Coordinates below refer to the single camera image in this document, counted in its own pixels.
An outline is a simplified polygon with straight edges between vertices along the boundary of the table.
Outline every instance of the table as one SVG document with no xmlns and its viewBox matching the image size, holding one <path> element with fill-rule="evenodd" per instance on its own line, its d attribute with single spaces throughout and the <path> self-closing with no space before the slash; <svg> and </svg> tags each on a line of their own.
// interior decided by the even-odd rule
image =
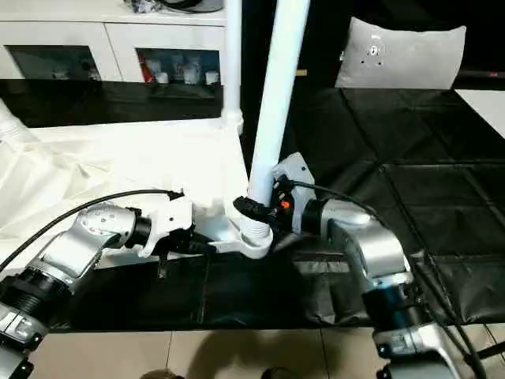
<svg viewBox="0 0 505 379">
<path fill-rule="evenodd" d="M 208 101 L 144 97 L 139 106 L 124 106 L 125 94 L 134 98 L 143 84 L 82 84 L 81 92 L 47 98 L 49 86 L 12 93 L 12 83 L 0 82 L 0 96 L 30 126 L 219 115 L 217 102 Z M 118 97 L 101 96 L 101 86 Z M 63 112 L 32 111 L 41 103 Z M 242 107 L 250 162 L 257 98 L 244 96 Z M 505 140 L 459 95 L 297 86 L 282 156 L 295 151 L 316 182 L 381 214 L 463 322 L 505 321 Z M 342 254 L 314 237 L 279 236 L 275 252 L 261 261 L 233 253 L 172 261 L 165 280 L 156 279 L 156 269 L 95 272 L 54 330 L 368 325 Z"/>
</svg>

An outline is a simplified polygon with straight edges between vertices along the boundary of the cabinet glass door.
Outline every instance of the cabinet glass door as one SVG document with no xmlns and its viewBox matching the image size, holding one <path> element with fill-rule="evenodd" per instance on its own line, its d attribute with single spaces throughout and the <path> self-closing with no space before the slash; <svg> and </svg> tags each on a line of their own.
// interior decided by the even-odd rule
<svg viewBox="0 0 505 379">
<path fill-rule="evenodd" d="M 169 84 L 180 95 L 211 95 L 221 85 L 219 52 L 184 49 L 137 48 L 145 82 Z"/>
<path fill-rule="evenodd" d="M 0 22 L 0 79 L 122 81 L 105 26 Z"/>
<path fill-rule="evenodd" d="M 88 46 L 6 46 L 25 79 L 101 80 Z"/>
</svg>

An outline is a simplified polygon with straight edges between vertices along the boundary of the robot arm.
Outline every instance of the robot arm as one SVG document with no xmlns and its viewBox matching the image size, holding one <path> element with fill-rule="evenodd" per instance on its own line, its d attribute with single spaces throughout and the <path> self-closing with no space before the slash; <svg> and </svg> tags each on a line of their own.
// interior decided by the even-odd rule
<svg viewBox="0 0 505 379">
<path fill-rule="evenodd" d="M 345 254 L 374 325 L 378 354 L 391 361 L 377 377 L 461 379 L 443 331 L 423 307 L 421 289 L 396 235 L 356 203 L 318 201 L 313 189 L 294 186 L 314 184 L 299 153 L 276 166 L 273 175 L 278 204 L 269 208 L 242 197 L 235 206 L 273 227 L 320 235 Z"/>
<path fill-rule="evenodd" d="M 25 379 L 28 355 L 48 332 L 51 319 L 98 264 L 103 249 L 142 246 L 149 256 L 172 231 L 188 231 L 193 207 L 184 197 L 149 217 L 139 209 L 102 203 L 79 213 L 73 226 L 49 241 L 16 276 L 2 281 L 0 294 L 0 379 Z"/>
</svg>

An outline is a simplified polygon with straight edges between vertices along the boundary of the white pole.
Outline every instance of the white pole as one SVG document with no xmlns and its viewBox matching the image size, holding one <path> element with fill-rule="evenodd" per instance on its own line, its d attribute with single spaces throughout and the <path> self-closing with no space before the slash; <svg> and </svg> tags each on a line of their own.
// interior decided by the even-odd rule
<svg viewBox="0 0 505 379">
<path fill-rule="evenodd" d="M 242 133 L 244 121 L 240 109 L 242 0 L 226 0 L 226 83 L 222 117 L 226 127 Z"/>
<path fill-rule="evenodd" d="M 309 6 L 310 0 L 277 1 L 248 190 L 251 199 L 265 205 L 270 204 L 271 171 L 279 162 Z M 244 219 L 241 232 L 254 242 L 267 236 L 269 227 Z"/>
</svg>

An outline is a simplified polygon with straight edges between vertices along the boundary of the black cable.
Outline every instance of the black cable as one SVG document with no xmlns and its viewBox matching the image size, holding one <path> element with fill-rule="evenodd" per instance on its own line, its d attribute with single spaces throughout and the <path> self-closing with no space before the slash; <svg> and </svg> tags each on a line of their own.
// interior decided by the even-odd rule
<svg viewBox="0 0 505 379">
<path fill-rule="evenodd" d="M 469 357 L 467 358 L 466 361 L 471 362 L 470 366 L 472 367 L 472 370 L 475 373 L 476 378 L 485 379 L 487 375 L 485 373 L 484 367 L 482 366 L 481 359 L 479 358 L 477 351 L 475 350 L 475 346 L 472 344 L 472 341 L 468 337 L 468 334 L 466 334 L 465 329 L 463 329 L 461 322 L 459 321 L 459 318 L 456 316 L 453 310 L 443 299 L 443 296 L 439 293 L 439 291 L 436 289 L 435 284 L 433 284 L 433 282 L 428 278 L 428 276 L 417 265 L 412 265 L 412 268 L 416 272 L 417 276 L 420 277 L 422 281 L 425 283 L 426 287 L 428 287 L 429 291 L 435 297 L 436 302 L 442 307 L 444 313 L 447 315 L 447 318 L 449 318 L 449 320 L 454 324 L 454 326 L 458 330 L 458 334 L 461 336 L 463 342 L 468 348 L 469 353 L 467 354 Z M 445 325 L 442 321 L 441 323 L 437 322 L 437 324 L 439 324 L 441 328 L 443 328 L 443 325 Z"/>
<path fill-rule="evenodd" d="M 308 183 L 297 182 L 297 181 L 290 181 L 290 183 L 293 186 L 300 186 L 300 187 L 310 188 L 313 190 L 319 190 L 321 192 L 330 193 L 330 194 L 332 194 L 338 198 L 341 198 L 343 200 L 350 201 L 351 203 L 354 203 L 355 205 L 358 205 L 358 206 L 362 207 L 363 209 L 365 209 L 367 212 L 369 212 L 371 215 L 373 215 L 376 219 L 378 219 L 379 222 L 381 222 L 384 226 L 387 226 L 387 224 L 379 217 L 379 215 L 377 214 L 375 209 L 371 208 L 367 204 L 357 200 L 354 197 L 346 195 L 345 193 L 341 193 L 339 191 L 335 191 L 335 190 L 329 189 L 327 187 L 317 186 L 315 184 L 308 184 Z M 477 351 L 475 350 L 475 346 L 472 344 L 470 338 L 466 334 L 465 329 L 463 329 L 458 317 L 452 311 L 452 309 L 446 304 L 445 300 L 443 299 L 443 296 L 438 292 L 435 284 L 433 284 L 433 282 L 428 278 L 428 276 L 426 276 L 426 274 L 419 267 L 417 267 L 417 265 L 411 265 L 411 266 L 414 268 L 414 270 L 416 270 L 417 274 L 421 277 L 421 279 L 426 284 L 426 286 L 428 287 L 430 292 L 433 294 L 433 296 L 435 297 L 435 300 L 439 303 L 439 305 L 442 307 L 443 311 L 447 315 L 447 318 L 449 318 L 449 320 L 456 327 L 458 334 L 461 336 L 463 342 L 465 343 L 465 345 L 468 349 L 468 353 L 465 351 L 465 349 L 459 343 L 459 341 L 457 341 L 454 333 L 448 328 L 447 325 L 445 325 L 443 320 L 441 320 L 438 317 L 438 315 L 435 314 L 435 312 L 429 311 L 429 308 L 428 308 L 428 311 L 430 313 L 435 314 L 433 320 L 442 328 L 442 330 L 445 331 L 447 336 L 451 339 L 451 341 L 454 343 L 454 345 L 462 353 L 463 357 L 467 358 L 466 361 L 469 362 L 469 365 L 472 368 L 473 372 L 475 373 L 476 378 L 477 379 L 486 379 L 487 375 L 484 370 L 484 367 L 482 366 L 482 362 L 479 359 Z"/>
<path fill-rule="evenodd" d="M 219 8 L 216 8 L 216 9 L 210 9 L 210 10 L 197 10 L 197 9 L 190 9 L 191 7 L 194 7 L 194 6 L 197 6 L 198 4 L 200 4 L 202 2 L 202 0 L 196 0 L 194 2 L 186 2 L 186 1 L 182 1 L 182 2 L 168 2 L 167 0 L 157 0 L 159 3 L 161 3 L 163 6 L 165 6 L 166 8 L 170 9 L 170 10 L 175 10 L 177 12 L 181 12 L 181 13 L 214 13 L 214 12 L 219 12 L 220 10 L 222 10 L 224 7 L 221 6 Z"/>
<path fill-rule="evenodd" d="M 192 6 L 197 6 L 200 4 L 203 0 L 180 0 L 178 2 L 168 2 L 167 0 L 158 0 L 158 2 L 161 2 L 164 6 L 167 6 L 168 8 L 172 9 L 186 9 L 186 8 L 191 8 Z"/>
<path fill-rule="evenodd" d="M 442 330 L 445 332 L 447 337 L 452 341 L 452 343 L 456 346 L 458 351 L 461 353 L 462 357 L 466 359 L 466 357 L 469 357 L 470 355 L 468 352 L 465 350 L 463 345 L 461 345 L 461 342 L 459 342 L 458 338 L 456 335 L 449 329 L 449 327 L 443 322 L 443 320 L 439 317 L 438 314 L 436 314 L 435 310 L 430 306 L 429 304 L 426 304 L 426 309 L 428 310 L 429 314 L 432 316 L 433 320 L 442 328 Z"/>
<path fill-rule="evenodd" d="M 21 254 L 24 250 L 26 250 L 27 247 L 29 247 L 34 241 L 36 241 L 38 238 L 40 238 L 44 233 L 46 233 L 48 230 L 50 230 L 54 225 L 57 223 L 62 222 L 64 219 L 67 217 L 70 217 L 71 215 L 82 211 L 83 209 L 86 209 L 88 207 L 91 207 L 92 205 L 102 203 L 107 200 L 112 200 L 112 199 L 117 199 L 119 197 L 127 197 L 131 195 L 141 195 L 145 193 L 162 193 L 166 194 L 168 197 L 178 197 L 180 196 L 179 193 L 175 193 L 173 191 L 167 191 L 164 189 L 136 189 L 133 191 L 125 191 L 125 192 L 120 192 L 120 193 L 112 193 L 111 195 L 99 197 L 95 200 L 88 201 L 87 203 L 84 203 L 82 205 L 79 205 L 68 212 L 63 213 L 61 216 L 55 218 L 51 222 L 49 222 L 45 227 L 37 231 L 32 237 L 27 239 L 25 242 L 21 244 L 17 249 L 15 249 L 2 263 L 0 263 L 0 272 L 6 269 L 6 267 L 9 265 L 10 262 L 12 262 L 16 257 Z"/>
<path fill-rule="evenodd" d="M 484 326 L 484 329 L 486 329 L 486 332 L 487 332 L 487 333 L 489 334 L 489 336 L 491 337 L 492 342 L 494 343 L 494 345 L 493 345 L 493 346 L 498 346 L 498 345 L 499 345 L 499 344 L 498 344 L 498 341 L 496 340 L 495 335 L 494 335 L 494 334 L 492 334 L 491 329 L 488 327 L 488 325 L 487 325 L 487 324 L 483 324 L 483 326 Z M 502 359 L 502 364 L 505 364 L 505 355 L 503 355 L 503 352 L 500 352 L 500 353 L 499 353 L 499 356 L 500 356 L 500 357 L 501 357 L 501 359 Z"/>
</svg>

